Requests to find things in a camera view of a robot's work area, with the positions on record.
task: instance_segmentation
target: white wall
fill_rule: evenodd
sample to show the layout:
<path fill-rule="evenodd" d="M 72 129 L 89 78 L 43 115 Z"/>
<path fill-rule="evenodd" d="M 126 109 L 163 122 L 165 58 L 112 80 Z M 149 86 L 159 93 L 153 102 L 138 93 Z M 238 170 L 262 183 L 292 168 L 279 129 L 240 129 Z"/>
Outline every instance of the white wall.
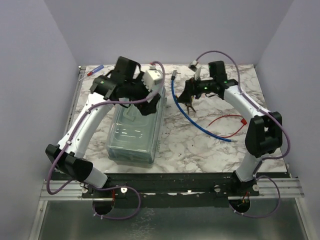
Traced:
<path fill-rule="evenodd" d="M 257 64 L 292 1 L 45 0 L 79 65 L 182 64 L 207 50 Z"/>
<path fill-rule="evenodd" d="M 43 0 L 0 7 L 0 239 L 28 239 L 78 66 Z"/>
<path fill-rule="evenodd" d="M 282 114 L 299 176 L 320 237 L 320 1 L 295 0 L 257 65 L 267 105 Z"/>

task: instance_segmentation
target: red wire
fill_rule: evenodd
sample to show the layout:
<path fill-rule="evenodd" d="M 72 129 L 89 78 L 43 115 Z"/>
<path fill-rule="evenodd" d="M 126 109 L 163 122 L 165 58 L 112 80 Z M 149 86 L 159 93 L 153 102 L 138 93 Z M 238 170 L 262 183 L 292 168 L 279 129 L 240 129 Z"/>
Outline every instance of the red wire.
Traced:
<path fill-rule="evenodd" d="M 224 115 L 224 116 L 220 116 L 218 118 L 216 118 L 215 120 L 213 120 L 212 122 L 209 123 L 208 127 L 213 124 L 215 121 L 217 121 L 218 119 L 222 119 L 222 118 L 226 118 L 226 117 L 242 117 L 241 115 L 235 115 L 235 114 L 229 114 L 229 115 Z M 235 133 L 229 135 L 229 136 L 219 136 L 219 137 L 222 137 L 222 138 L 231 138 L 233 137 L 234 135 L 236 135 L 238 132 L 240 132 L 240 130 L 245 126 L 245 124 L 243 124 Z"/>

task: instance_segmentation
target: white marble tabletop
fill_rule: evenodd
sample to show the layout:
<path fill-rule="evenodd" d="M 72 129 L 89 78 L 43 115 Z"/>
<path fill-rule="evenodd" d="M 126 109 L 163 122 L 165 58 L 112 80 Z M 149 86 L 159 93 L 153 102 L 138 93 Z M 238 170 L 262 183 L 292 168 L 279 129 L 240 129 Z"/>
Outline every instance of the white marble tabletop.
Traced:
<path fill-rule="evenodd" d="M 87 66 L 90 71 L 96 66 Z M 113 65 L 105 65 L 104 69 L 96 75 L 86 78 L 82 82 L 79 99 L 75 110 L 75 118 L 83 108 L 89 88 L 93 79 L 101 74 L 106 74 L 113 69 Z M 102 120 L 93 135 L 84 158 L 93 162 L 94 166 L 105 173 L 218 173 L 233 172 L 240 165 L 246 148 L 245 136 L 248 129 L 246 125 L 232 139 L 237 142 L 225 142 L 209 135 L 193 126 L 178 110 L 171 94 L 171 73 L 177 70 L 175 80 L 175 92 L 179 95 L 185 85 L 185 80 L 193 76 L 193 72 L 186 65 L 164 65 L 165 68 L 165 87 L 167 96 L 167 106 L 164 113 L 164 123 L 161 136 L 159 153 L 151 167 L 137 167 L 117 164 L 108 159 L 105 148 L 107 134 L 113 117 L 113 108 Z M 264 97 L 259 85 L 256 71 L 253 65 L 240 65 L 242 88 L 259 104 L 265 106 Z M 236 79 L 235 68 L 231 65 L 226 66 L 228 78 Z M 205 66 L 201 73 L 202 78 L 209 77 L 208 67 Z M 218 97 L 207 98 L 202 96 L 193 102 L 196 110 L 190 112 L 190 117 L 200 126 L 206 126 L 217 117 L 229 114 L 239 114 L 230 104 Z M 218 135 L 230 135 L 238 130 L 242 123 L 240 117 L 228 117 L 217 120 L 207 128 L 208 131 Z M 283 159 L 266 160 L 260 172 L 285 172 L 286 166 Z"/>

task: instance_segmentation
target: robotic arm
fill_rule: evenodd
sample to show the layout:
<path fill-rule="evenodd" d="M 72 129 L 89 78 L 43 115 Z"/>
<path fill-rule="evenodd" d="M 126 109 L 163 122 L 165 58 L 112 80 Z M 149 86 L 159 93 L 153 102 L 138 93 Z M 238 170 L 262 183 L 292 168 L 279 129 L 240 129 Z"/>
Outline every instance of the robotic arm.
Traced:
<path fill-rule="evenodd" d="M 209 74 L 212 78 L 209 80 L 200 79 L 201 66 L 197 61 L 189 65 L 189 68 L 195 74 L 193 78 L 185 81 L 185 88 L 177 101 L 191 106 L 193 97 L 199 99 L 202 94 L 214 93 L 231 104 L 249 123 L 245 137 L 247 153 L 240 167 L 232 174 L 234 188 L 237 190 L 245 189 L 250 185 L 252 186 L 263 158 L 274 153 L 277 148 L 282 146 L 282 130 L 268 116 L 254 108 L 248 99 L 268 113 L 267 109 L 257 104 L 245 92 L 240 92 L 238 82 L 235 79 L 227 78 L 223 61 L 210 62 L 208 65 Z M 282 124 L 282 117 L 278 112 L 270 114 Z"/>
<path fill-rule="evenodd" d="M 45 150 L 52 163 L 60 155 L 56 163 L 58 170 L 96 188 L 102 188 L 106 184 L 107 175 L 97 170 L 92 162 L 83 157 L 100 122 L 113 108 L 113 104 L 105 104 L 106 101 L 119 101 L 121 98 L 130 101 L 145 99 L 154 86 L 162 81 L 163 73 L 153 65 L 145 72 L 140 70 L 138 76 L 134 78 L 137 67 L 141 69 L 139 63 L 120 56 L 114 70 L 94 79 L 88 99 L 72 127 L 57 145 L 49 144 Z M 157 111 L 159 99 L 160 94 L 157 93 L 149 101 L 137 103 L 135 106 L 143 116 L 153 114 Z"/>

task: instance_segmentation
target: clear plastic container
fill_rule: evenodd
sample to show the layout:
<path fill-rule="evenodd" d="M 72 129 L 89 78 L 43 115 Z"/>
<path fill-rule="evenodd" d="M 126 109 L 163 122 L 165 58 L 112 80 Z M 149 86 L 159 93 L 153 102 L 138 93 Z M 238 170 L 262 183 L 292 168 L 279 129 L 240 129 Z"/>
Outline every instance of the clear plastic container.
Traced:
<path fill-rule="evenodd" d="M 133 105 L 129 108 L 115 107 L 105 145 L 109 159 L 119 164 L 141 167 L 154 163 L 167 102 L 165 88 L 160 95 L 156 113 L 147 116 L 142 116 Z"/>

